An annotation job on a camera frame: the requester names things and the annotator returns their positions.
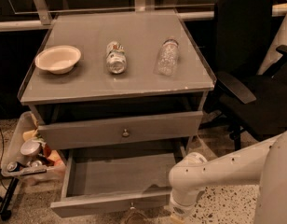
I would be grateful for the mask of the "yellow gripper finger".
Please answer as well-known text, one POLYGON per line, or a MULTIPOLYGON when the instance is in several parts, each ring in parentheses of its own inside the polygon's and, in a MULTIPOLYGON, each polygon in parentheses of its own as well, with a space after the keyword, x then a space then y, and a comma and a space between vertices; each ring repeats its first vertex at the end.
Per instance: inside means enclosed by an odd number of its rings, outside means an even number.
POLYGON ((171 224, 185 224, 185 221, 181 217, 171 215, 171 224))

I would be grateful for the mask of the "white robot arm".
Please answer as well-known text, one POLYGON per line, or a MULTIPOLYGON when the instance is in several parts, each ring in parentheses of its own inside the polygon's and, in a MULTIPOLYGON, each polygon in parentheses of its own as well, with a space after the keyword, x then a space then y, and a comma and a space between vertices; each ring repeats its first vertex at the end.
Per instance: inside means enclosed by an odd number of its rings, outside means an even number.
POLYGON ((287 131, 207 161, 186 155, 169 172, 171 222, 185 224, 209 186, 259 186, 253 224, 287 224, 287 131))

